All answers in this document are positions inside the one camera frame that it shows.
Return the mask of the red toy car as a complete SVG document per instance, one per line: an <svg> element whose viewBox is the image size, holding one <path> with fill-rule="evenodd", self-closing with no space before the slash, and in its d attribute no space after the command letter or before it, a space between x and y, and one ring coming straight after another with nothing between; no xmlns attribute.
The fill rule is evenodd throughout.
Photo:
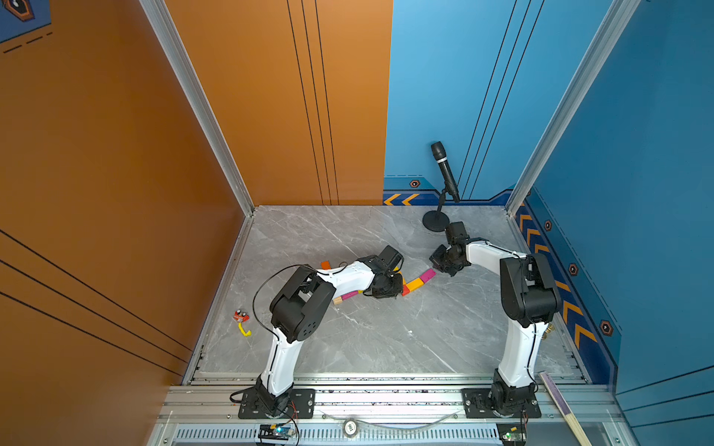
<svg viewBox="0 0 714 446"><path fill-rule="evenodd" d="M250 317L247 312L240 311L240 310L234 312L234 321L236 321L236 323L244 323L245 321L248 321L249 319L250 319Z"/></svg>

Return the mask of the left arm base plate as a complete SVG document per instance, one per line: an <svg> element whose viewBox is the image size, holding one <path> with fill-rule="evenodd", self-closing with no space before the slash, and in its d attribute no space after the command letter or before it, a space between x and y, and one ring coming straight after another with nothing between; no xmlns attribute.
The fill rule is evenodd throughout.
<svg viewBox="0 0 714 446"><path fill-rule="evenodd" d="M238 405L238 418L256 419L288 419L309 420L314 416L315 390L312 388L292 388L288 396L277 406L262 401L254 388L249 388L242 394Z"/></svg>

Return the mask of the aluminium front rail frame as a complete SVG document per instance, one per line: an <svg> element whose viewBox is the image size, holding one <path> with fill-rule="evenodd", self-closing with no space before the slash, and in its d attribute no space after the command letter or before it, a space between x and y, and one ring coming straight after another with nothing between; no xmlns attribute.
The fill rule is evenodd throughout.
<svg viewBox="0 0 714 446"><path fill-rule="evenodd" d="M592 445L633 445L636 438L605 386L558 376L563 393ZM238 418L242 394L254 385L247 374L200 373L171 388L148 442L152 445L258 445L267 419ZM526 432L526 445L579 445L545 386L537 392L541 418L468 419L463 388L490 388L483 375L303 374L295 388L315 390L314 416L281 419L293 427L295 445L502 445L497 424ZM357 421L354 438L342 425Z"/></svg>

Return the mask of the green circuit board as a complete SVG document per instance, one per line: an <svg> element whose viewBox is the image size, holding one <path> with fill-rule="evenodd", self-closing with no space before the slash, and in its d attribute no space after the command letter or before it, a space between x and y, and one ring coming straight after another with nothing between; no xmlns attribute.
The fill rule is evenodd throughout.
<svg viewBox="0 0 714 446"><path fill-rule="evenodd" d="M258 427L258 445L295 445L299 435L288 425L262 424Z"/></svg>
<svg viewBox="0 0 714 446"><path fill-rule="evenodd" d="M498 436L503 446L526 446L526 432L511 424L497 424Z"/></svg>

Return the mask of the yellow plastic hook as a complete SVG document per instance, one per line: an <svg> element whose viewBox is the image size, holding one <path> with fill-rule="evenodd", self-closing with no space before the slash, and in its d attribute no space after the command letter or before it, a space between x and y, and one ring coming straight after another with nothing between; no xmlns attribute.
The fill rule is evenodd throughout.
<svg viewBox="0 0 714 446"><path fill-rule="evenodd" d="M245 327L243 326L243 323L238 323L238 326L239 326L239 330L240 330L241 334L242 334L244 337L251 337L251 336L252 336L252 332L251 332L250 330L245 329Z"/></svg>

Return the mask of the right green circuit board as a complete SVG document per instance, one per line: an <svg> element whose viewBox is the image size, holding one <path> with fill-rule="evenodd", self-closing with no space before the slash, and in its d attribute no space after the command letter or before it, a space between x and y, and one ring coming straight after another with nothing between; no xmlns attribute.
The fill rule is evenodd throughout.
<svg viewBox="0 0 714 446"><path fill-rule="evenodd" d="M503 446L526 446L526 432L511 424L497 424L498 436Z"/></svg>

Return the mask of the left green circuit board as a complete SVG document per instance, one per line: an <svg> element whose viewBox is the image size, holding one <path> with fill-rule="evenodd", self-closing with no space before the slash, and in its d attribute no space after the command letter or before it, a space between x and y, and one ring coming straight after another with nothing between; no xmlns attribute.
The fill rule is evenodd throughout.
<svg viewBox="0 0 714 446"><path fill-rule="evenodd" d="M288 425L262 424L258 427L258 445L295 445L299 435Z"/></svg>

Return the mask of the round silver speaker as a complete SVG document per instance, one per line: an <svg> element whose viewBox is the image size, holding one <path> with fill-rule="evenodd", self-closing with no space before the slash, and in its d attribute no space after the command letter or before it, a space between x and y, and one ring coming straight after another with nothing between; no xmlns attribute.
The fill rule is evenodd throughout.
<svg viewBox="0 0 714 446"><path fill-rule="evenodd" d="M356 420L348 419L343 423L342 428L347 438L354 438L358 433L359 426Z"/></svg>

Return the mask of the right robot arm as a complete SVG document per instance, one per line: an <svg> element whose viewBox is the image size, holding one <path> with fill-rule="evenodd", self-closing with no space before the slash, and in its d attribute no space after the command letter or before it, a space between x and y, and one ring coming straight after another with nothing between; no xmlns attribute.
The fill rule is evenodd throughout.
<svg viewBox="0 0 714 446"><path fill-rule="evenodd" d="M451 276L477 265L500 279L501 306L509 318L503 357L491 388L461 391L468 418L540 418L536 381L542 338L563 301L543 254L509 251L489 241L439 246L430 257L435 269Z"/></svg>

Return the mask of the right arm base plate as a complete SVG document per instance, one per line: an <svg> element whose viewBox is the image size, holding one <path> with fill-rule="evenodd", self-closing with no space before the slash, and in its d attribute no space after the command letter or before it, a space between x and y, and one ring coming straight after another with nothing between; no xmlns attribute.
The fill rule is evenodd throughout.
<svg viewBox="0 0 714 446"><path fill-rule="evenodd" d="M468 419L542 417L535 393L528 388L494 390L494 388L463 388L463 408Z"/></svg>

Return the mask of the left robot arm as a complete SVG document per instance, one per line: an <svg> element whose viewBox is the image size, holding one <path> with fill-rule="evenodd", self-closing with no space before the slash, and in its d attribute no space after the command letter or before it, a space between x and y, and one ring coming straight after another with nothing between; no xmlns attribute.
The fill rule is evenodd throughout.
<svg viewBox="0 0 714 446"><path fill-rule="evenodd" d="M403 291L403 256L386 247L336 269L297 265L271 301L270 354L255 388L270 416L280 416L289 405L294 373L303 342L312 336L335 297L362 293L373 298L397 297Z"/></svg>

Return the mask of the magenta block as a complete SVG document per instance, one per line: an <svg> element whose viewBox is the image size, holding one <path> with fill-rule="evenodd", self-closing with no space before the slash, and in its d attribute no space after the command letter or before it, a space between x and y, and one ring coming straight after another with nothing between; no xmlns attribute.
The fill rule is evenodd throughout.
<svg viewBox="0 0 714 446"><path fill-rule="evenodd" d="M436 276L436 271L434 269L428 269L422 275L420 275L419 278L425 284L426 282L429 282L431 279L433 279L435 276Z"/></svg>
<svg viewBox="0 0 714 446"><path fill-rule="evenodd" d="M362 293L363 293L362 291L354 291L354 292L351 292L351 293L347 293L347 294L345 294L345 295L342 295L340 298L341 298L342 301L345 301L345 300L348 300L348 299L350 299L350 298L352 298L352 297L356 297L357 295L360 295L360 294L362 294Z"/></svg>

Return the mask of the black microphone on stand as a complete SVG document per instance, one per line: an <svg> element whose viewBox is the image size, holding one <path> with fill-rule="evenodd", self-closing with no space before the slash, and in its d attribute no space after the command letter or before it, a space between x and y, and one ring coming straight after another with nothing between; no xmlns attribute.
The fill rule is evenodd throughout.
<svg viewBox="0 0 714 446"><path fill-rule="evenodd" d="M450 219L443 211L446 203L446 196L450 195L455 203L460 202L459 187L454 178L451 167L448 163L446 148L441 141L437 141L431 145L432 155L437 162L437 165L444 179L444 189L440 192L439 201L435 210L428 211L422 219L423 226L431 232L443 232L450 224Z"/></svg>

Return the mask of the folded fan stick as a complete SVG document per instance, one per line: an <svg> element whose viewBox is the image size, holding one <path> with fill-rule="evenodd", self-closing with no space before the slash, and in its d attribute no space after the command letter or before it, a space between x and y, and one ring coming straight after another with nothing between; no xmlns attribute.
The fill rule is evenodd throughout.
<svg viewBox="0 0 714 446"><path fill-rule="evenodd" d="M565 420L566 425L570 427L572 433L576 437L576 440L578 441L579 445L592 446L592 443L589 440L587 434L585 433L582 425L580 425L580 423L576 419L576 416L573 413L571 407L565 400L565 397L563 397L563 393L554 383L553 379L547 373L540 373L539 376L548 394L552 398L552 401L555 403L560 414L562 415L563 420Z"/></svg>

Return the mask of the yellow-orange block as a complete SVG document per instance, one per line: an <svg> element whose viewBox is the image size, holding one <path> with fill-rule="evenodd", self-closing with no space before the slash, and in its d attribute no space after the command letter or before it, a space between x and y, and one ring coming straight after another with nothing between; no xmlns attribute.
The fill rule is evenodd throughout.
<svg viewBox="0 0 714 446"><path fill-rule="evenodd" d="M416 278L415 280L412 280L412 282L405 284L403 287L407 287L410 290L410 293L412 293L422 286L424 286L424 282L422 282L420 278Z"/></svg>

